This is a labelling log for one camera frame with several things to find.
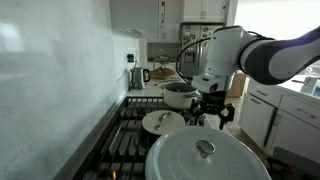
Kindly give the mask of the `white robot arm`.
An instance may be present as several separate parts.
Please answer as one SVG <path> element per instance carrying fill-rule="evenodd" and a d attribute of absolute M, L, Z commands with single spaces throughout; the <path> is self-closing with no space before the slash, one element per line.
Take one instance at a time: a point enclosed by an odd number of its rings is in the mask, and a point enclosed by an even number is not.
<path fill-rule="evenodd" d="M 204 72 L 191 81 L 201 98 L 191 103 L 190 113 L 194 118 L 216 115 L 222 125 L 234 119 L 235 107 L 225 98 L 236 71 L 260 84 L 277 85 L 320 59 L 320 27 L 295 39 L 276 40 L 229 26 L 215 30 L 208 41 Z"/>

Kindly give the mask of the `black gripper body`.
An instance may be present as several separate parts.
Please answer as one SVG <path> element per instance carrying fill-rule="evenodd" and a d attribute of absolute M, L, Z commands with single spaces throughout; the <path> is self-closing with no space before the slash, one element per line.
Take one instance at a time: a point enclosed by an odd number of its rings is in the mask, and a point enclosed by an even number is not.
<path fill-rule="evenodd" d="M 224 110 L 229 111 L 228 106 L 225 104 L 226 94 L 226 91 L 202 93 L 199 101 L 200 109 L 197 115 L 212 114 L 221 116 Z"/>

